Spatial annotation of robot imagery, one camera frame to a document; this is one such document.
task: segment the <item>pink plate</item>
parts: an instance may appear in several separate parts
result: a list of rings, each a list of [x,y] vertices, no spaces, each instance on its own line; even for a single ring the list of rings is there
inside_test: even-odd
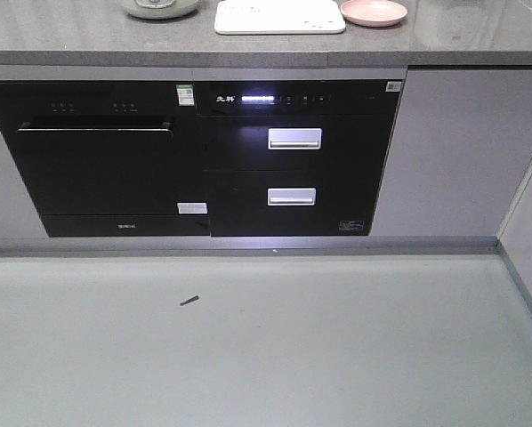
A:
[[[389,27],[407,16],[407,8],[389,0],[350,0],[341,5],[341,13],[365,27]]]

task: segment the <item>rice cooker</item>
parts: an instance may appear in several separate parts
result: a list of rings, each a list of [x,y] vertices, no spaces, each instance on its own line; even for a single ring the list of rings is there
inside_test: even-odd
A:
[[[137,18],[166,20],[193,12],[199,0],[119,0],[126,12]]]

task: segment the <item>black appliance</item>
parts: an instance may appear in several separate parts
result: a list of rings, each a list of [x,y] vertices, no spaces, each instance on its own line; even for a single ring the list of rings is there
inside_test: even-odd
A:
[[[209,234],[204,210],[180,213],[206,195],[177,86],[0,84],[0,128],[49,236]]]
[[[197,83],[212,235],[368,234],[400,87]]]
[[[0,83],[51,237],[368,234],[400,81]]]

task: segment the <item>dishwasher handle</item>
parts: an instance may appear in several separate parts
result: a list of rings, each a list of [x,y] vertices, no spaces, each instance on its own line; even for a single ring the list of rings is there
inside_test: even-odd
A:
[[[36,119],[24,122],[17,132],[167,132],[173,135],[171,122],[145,117],[90,119],[74,117],[64,120]]]

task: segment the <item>label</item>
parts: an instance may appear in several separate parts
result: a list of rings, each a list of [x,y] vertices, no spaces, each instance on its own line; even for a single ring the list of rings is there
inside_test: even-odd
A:
[[[177,98],[179,98],[179,105],[182,107],[192,107],[195,105],[195,94],[193,93],[193,85],[176,85]]]
[[[181,215],[206,214],[206,203],[178,203],[177,210]]]
[[[364,221],[339,221],[340,231],[362,231],[365,228]]]
[[[387,82],[387,92],[400,92],[402,89],[402,81]]]

